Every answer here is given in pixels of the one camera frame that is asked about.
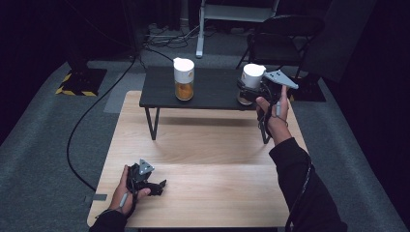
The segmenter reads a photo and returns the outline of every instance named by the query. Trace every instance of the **yellow black tape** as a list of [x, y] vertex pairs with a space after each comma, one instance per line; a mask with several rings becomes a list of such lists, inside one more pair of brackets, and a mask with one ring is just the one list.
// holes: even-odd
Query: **yellow black tape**
[[76, 85], [69, 85], [72, 87], [68, 87], [68, 82], [71, 80], [72, 73], [69, 72], [61, 82], [60, 86], [58, 87], [57, 91], [55, 94], [65, 94], [65, 95], [70, 95], [70, 96], [97, 96], [98, 95], [98, 87], [96, 90], [84, 90], [80, 89], [81, 87], [78, 87]]

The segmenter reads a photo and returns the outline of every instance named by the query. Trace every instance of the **human hand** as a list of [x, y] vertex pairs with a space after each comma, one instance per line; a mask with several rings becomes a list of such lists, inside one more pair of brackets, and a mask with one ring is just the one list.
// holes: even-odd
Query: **human hand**
[[[109, 210], [115, 210], [122, 213], [124, 216], [128, 215], [132, 209], [132, 193], [127, 189], [127, 177], [128, 177], [129, 168], [127, 165], [124, 166], [123, 175], [121, 176], [120, 184], [114, 191], [112, 196], [111, 204], [109, 205]], [[150, 194], [151, 190], [149, 188], [144, 188], [140, 190], [137, 194], [137, 199], [142, 199], [143, 197]], [[121, 201], [124, 197], [124, 194], [127, 194], [127, 199], [124, 202], [124, 205], [120, 207]]]
[[[287, 99], [287, 88], [286, 86], [282, 86], [280, 92], [280, 99], [277, 104], [272, 107], [272, 116], [268, 119], [267, 128], [274, 139], [275, 144], [279, 144], [280, 142], [290, 138], [292, 135], [290, 134], [289, 129], [287, 128], [287, 112], [289, 110], [289, 102]], [[266, 114], [268, 111], [269, 103], [262, 97], [258, 97], [256, 99], [256, 111], [263, 110]], [[277, 106], [280, 105], [280, 112], [278, 113]]]

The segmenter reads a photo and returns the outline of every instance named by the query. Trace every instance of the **finger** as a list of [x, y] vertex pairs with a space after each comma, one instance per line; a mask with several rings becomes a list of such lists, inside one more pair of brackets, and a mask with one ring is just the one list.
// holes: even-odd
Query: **finger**
[[127, 185], [127, 178], [128, 178], [128, 166], [124, 166], [123, 175], [121, 176], [120, 186], [125, 187]]
[[287, 99], [287, 87], [285, 85], [282, 85], [280, 96], [282, 99]]
[[263, 112], [266, 113], [266, 111], [268, 110], [269, 107], [269, 103], [268, 101], [266, 101], [264, 98], [262, 97], [258, 97], [256, 99], [256, 103], [262, 108]]
[[136, 196], [136, 198], [142, 199], [143, 197], [149, 195], [151, 193], [151, 190], [149, 188], [143, 188], [138, 192], [138, 195]]

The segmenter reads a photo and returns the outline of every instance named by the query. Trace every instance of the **black table leg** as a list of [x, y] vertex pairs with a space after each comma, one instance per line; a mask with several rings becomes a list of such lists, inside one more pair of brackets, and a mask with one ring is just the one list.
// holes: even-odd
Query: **black table leg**
[[160, 118], [160, 109], [157, 108], [157, 114], [155, 116], [154, 127], [151, 121], [150, 108], [145, 107], [145, 114], [147, 115], [148, 128], [150, 129], [151, 138], [155, 140], [157, 138], [157, 128], [158, 128], [158, 120]]

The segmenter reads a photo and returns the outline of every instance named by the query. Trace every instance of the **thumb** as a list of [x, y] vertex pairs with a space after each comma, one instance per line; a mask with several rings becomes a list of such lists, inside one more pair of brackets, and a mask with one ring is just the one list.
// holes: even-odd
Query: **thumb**
[[262, 97], [258, 97], [256, 99], [256, 103], [259, 105], [260, 108], [262, 108], [263, 112], [266, 113], [268, 111], [269, 103]]
[[149, 195], [150, 193], [151, 193], [151, 190], [149, 188], [143, 188], [138, 192], [138, 195], [136, 197], [139, 200]]

